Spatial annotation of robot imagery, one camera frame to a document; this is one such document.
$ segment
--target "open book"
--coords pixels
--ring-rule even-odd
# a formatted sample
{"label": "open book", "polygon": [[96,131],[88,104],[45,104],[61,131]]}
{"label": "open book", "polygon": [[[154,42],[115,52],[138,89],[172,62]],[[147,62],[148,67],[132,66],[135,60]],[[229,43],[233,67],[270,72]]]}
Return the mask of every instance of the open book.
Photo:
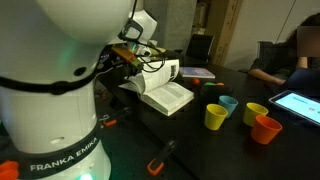
{"label": "open book", "polygon": [[[161,62],[157,61],[149,64],[158,68]],[[144,69],[152,71],[147,65],[144,65]],[[143,102],[170,116],[194,98],[193,92],[175,82],[171,82],[177,77],[178,72],[179,60],[167,60],[165,65],[157,72],[142,71],[136,76],[130,77],[128,83],[119,87],[139,93]]]}

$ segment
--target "person's arm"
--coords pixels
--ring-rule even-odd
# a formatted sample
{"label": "person's arm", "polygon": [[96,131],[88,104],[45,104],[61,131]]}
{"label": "person's arm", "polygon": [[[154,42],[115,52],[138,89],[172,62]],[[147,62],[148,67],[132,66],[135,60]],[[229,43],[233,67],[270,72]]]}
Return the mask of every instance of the person's arm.
{"label": "person's arm", "polygon": [[296,68],[308,68],[308,58],[299,57]]}
{"label": "person's arm", "polygon": [[260,69],[251,69],[248,74],[274,85],[282,85],[285,82],[285,80],[271,76]]}

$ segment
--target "orange handle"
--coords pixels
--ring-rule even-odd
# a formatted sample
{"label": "orange handle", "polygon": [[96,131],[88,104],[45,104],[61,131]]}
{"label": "orange handle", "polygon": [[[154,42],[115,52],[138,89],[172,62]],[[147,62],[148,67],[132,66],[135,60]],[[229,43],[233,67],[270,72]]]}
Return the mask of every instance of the orange handle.
{"label": "orange handle", "polygon": [[108,121],[108,122],[103,122],[103,124],[106,126],[106,127],[109,127],[109,126],[112,126],[112,125],[114,125],[114,124],[116,124],[117,123],[117,120],[111,120],[111,121]]}
{"label": "orange handle", "polygon": [[148,164],[147,168],[148,168],[148,171],[151,175],[156,176],[163,168],[164,163],[162,162],[156,169],[151,169],[151,165],[152,165],[153,161],[154,161],[154,159]]}
{"label": "orange handle", "polygon": [[0,165],[0,179],[16,180],[19,176],[19,164],[15,161],[6,161]]}

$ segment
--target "orange object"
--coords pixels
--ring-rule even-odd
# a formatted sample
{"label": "orange object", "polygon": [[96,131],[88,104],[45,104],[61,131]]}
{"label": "orange object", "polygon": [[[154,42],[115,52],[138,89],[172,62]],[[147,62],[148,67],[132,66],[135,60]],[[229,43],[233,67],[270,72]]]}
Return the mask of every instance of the orange object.
{"label": "orange object", "polygon": [[193,85],[198,85],[200,83],[200,80],[198,78],[193,78],[192,84]]}
{"label": "orange object", "polygon": [[0,179],[16,180],[19,176],[19,164],[15,161],[6,161],[0,165]]}
{"label": "orange object", "polygon": [[161,162],[160,165],[159,165],[156,169],[152,169],[152,168],[151,168],[151,165],[152,165],[153,162],[154,162],[154,160],[152,160],[152,161],[148,164],[147,168],[148,168],[148,171],[149,171],[149,173],[150,173],[151,175],[156,176],[156,175],[161,171],[161,169],[163,168],[164,163]]}
{"label": "orange object", "polygon": [[141,65],[141,62],[127,48],[113,46],[111,49],[118,56],[120,56],[126,63],[132,64],[134,67],[139,67]]}
{"label": "orange object", "polygon": [[251,137],[260,144],[269,142],[282,130],[282,126],[276,120],[267,116],[256,116],[251,130]]}
{"label": "orange object", "polygon": [[108,122],[103,122],[103,124],[106,126],[106,127],[109,127],[109,126],[112,126],[112,125],[114,125],[114,124],[116,124],[117,123],[117,120],[111,120],[111,121],[108,121]]}

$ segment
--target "cable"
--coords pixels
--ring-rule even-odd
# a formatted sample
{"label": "cable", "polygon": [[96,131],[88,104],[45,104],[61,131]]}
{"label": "cable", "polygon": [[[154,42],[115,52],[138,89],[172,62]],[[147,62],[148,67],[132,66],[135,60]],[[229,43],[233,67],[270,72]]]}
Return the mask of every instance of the cable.
{"label": "cable", "polygon": [[162,56],[162,61],[161,61],[161,65],[160,67],[158,68],[155,68],[155,67],[152,67],[149,63],[150,62],[146,62],[142,57],[140,57],[140,59],[144,62],[144,64],[146,64],[148,67],[150,67],[151,69],[154,69],[154,71],[149,71],[149,70],[145,70],[145,69],[142,69],[143,71],[145,72],[148,72],[148,73],[154,73],[154,72],[157,72],[159,71],[164,65],[165,65],[165,56],[164,56],[164,53],[162,53],[159,49],[155,48],[155,47],[152,47],[148,44],[144,44],[144,43],[141,43],[139,41],[135,41],[134,43],[136,44],[140,44],[140,45],[143,45],[143,46],[146,46],[146,47],[149,47],[151,49],[154,49],[155,51],[157,51],[161,56]]}
{"label": "cable", "polygon": [[115,68],[121,67],[121,66],[122,66],[122,64],[121,64],[121,65],[118,65],[118,66],[116,66],[116,67],[111,67],[110,69],[107,69],[106,71],[99,72],[99,73],[96,74],[96,76],[93,78],[93,84],[96,83],[97,77],[100,76],[101,74],[105,74],[105,73],[107,73],[107,72],[109,72],[109,71],[111,71],[111,70],[113,70],[113,69],[115,69]]}
{"label": "cable", "polygon": [[133,9],[132,9],[132,14],[131,14],[131,17],[130,17],[130,19],[133,19],[133,16],[134,16],[134,12],[136,11],[137,1],[138,1],[138,0],[135,0],[135,1],[134,1],[134,4],[133,4]]}
{"label": "cable", "polygon": [[290,11],[289,11],[289,14],[288,14],[286,20],[284,21],[283,26],[282,26],[282,28],[281,28],[281,30],[280,30],[280,33],[279,33],[279,35],[278,35],[278,37],[277,37],[276,43],[278,43],[278,40],[279,40],[279,38],[280,38],[280,35],[281,35],[281,33],[282,33],[283,29],[284,29],[284,26],[285,26],[286,23],[287,23],[287,20],[289,19],[289,16],[290,16],[290,14],[291,14],[291,11],[292,11],[294,5],[296,4],[296,1],[297,1],[297,0],[294,0],[294,2],[293,2],[293,4],[292,4],[292,7],[291,7],[291,9],[290,9]]}

